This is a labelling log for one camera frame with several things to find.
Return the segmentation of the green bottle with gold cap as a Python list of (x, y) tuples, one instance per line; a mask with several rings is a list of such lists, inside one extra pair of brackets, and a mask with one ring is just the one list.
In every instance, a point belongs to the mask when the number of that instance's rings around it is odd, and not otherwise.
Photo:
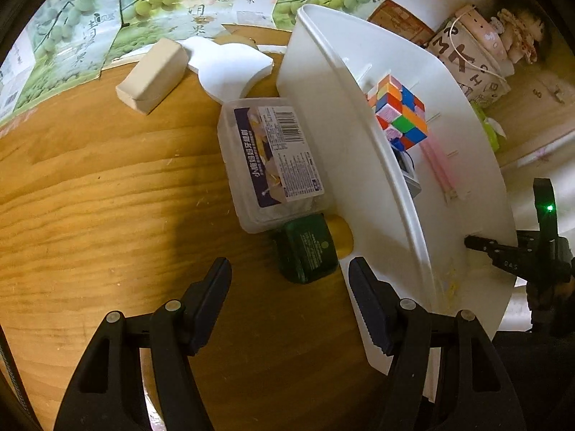
[(348, 223), (334, 214), (311, 214), (272, 233), (279, 269), (292, 283), (309, 284), (334, 273), (354, 250)]

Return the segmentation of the white plastic storage bin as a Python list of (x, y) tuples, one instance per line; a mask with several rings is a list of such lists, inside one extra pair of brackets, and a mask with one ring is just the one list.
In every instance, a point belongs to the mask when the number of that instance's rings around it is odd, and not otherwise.
[[(397, 156), (365, 91), (395, 76), (422, 102), (438, 145), (441, 185), (421, 146)], [(516, 243), (516, 225), (495, 155), (447, 68), (388, 30), (317, 5), (299, 9), (277, 78), (295, 108), (353, 255), (403, 298), (431, 312), (471, 310), (498, 330), (516, 279), (466, 236)]]

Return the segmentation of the white cloud-shaped board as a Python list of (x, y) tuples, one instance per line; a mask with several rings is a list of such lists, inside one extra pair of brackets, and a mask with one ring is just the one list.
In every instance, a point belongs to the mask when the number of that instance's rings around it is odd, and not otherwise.
[(179, 41), (189, 55), (188, 67), (197, 74), (206, 94), (219, 104), (235, 101), (272, 74), (274, 60), (242, 43), (219, 45), (193, 36)]

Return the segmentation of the pink round box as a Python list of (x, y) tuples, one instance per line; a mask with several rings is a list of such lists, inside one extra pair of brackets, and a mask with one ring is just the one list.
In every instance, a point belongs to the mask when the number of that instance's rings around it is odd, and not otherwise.
[(474, 36), (475, 41), (486, 49), (496, 60), (508, 58), (507, 51), (495, 28), (475, 9), (474, 5), (466, 5), (455, 13), (455, 17), (465, 29)]

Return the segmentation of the beige rectangular eraser block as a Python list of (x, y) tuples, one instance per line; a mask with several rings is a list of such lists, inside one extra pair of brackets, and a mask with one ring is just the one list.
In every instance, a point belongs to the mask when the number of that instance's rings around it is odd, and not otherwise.
[(188, 60), (178, 42), (159, 40), (116, 86), (118, 98), (131, 109), (149, 114), (183, 79)]

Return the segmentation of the brown haired doll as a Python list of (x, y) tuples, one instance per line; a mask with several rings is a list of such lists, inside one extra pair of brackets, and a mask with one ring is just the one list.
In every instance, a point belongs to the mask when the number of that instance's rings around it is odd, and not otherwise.
[(517, 64), (543, 61), (550, 49), (550, 21), (535, 0), (494, 0), (495, 19), (502, 24), (501, 41), (508, 59)]

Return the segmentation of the multicolour puzzle cube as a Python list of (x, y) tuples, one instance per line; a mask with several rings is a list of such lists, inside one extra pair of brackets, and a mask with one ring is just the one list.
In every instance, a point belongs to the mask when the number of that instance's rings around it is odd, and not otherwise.
[(392, 74), (380, 79), (365, 97), (388, 141), (400, 152), (428, 137), (424, 103)]

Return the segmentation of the letter print canvas bag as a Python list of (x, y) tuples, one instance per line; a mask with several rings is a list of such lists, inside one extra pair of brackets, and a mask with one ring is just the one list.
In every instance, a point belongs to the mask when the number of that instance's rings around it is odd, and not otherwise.
[(511, 91), (499, 61), (453, 16), (427, 44), (451, 73), (468, 101), (488, 107)]

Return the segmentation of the green grape printed cardboard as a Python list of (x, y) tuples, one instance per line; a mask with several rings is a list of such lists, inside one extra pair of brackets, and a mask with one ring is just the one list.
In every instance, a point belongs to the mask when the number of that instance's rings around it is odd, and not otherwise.
[(369, 19), (386, 0), (45, 0), (1, 66), (1, 121), (92, 81), (162, 38), (214, 39), (225, 26), (292, 30), (305, 4)]

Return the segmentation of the clear floss pick box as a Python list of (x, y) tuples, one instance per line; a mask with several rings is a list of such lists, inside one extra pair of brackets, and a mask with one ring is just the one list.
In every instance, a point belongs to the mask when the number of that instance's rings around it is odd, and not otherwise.
[(277, 229), (332, 204), (322, 164), (302, 119), (282, 97), (244, 98), (222, 105), (217, 136), (240, 225)]

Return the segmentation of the brown printed cardboard piece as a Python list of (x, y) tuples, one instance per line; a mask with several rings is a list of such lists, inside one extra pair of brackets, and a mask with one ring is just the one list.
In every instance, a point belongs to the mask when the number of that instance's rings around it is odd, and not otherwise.
[(426, 23), (393, 0), (385, 0), (381, 3), (368, 21), (418, 46), (424, 46), (435, 34), (435, 31)]

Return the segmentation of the green tissue pack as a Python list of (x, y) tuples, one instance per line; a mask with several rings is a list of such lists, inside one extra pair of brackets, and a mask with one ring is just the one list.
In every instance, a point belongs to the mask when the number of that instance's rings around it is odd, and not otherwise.
[(475, 100), (472, 100), (470, 104), (475, 112), (475, 115), (478, 117), (480, 123), (482, 124), (483, 130), (486, 133), (492, 151), (496, 153), (501, 147), (500, 140), (507, 138), (504, 129), (497, 121), (486, 115), (482, 107), (480, 107), (479, 104), (475, 102)]

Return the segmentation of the white children's digital camera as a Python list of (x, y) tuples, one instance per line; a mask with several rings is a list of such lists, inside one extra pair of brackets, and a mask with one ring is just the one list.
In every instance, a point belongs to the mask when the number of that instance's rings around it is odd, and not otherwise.
[(408, 191), (411, 197), (415, 199), (421, 193), (422, 188), (415, 173), (414, 161), (408, 151), (404, 149), (404, 146), (397, 140), (391, 143), (391, 147), (404, 176), (404, 181), (408, 186)]

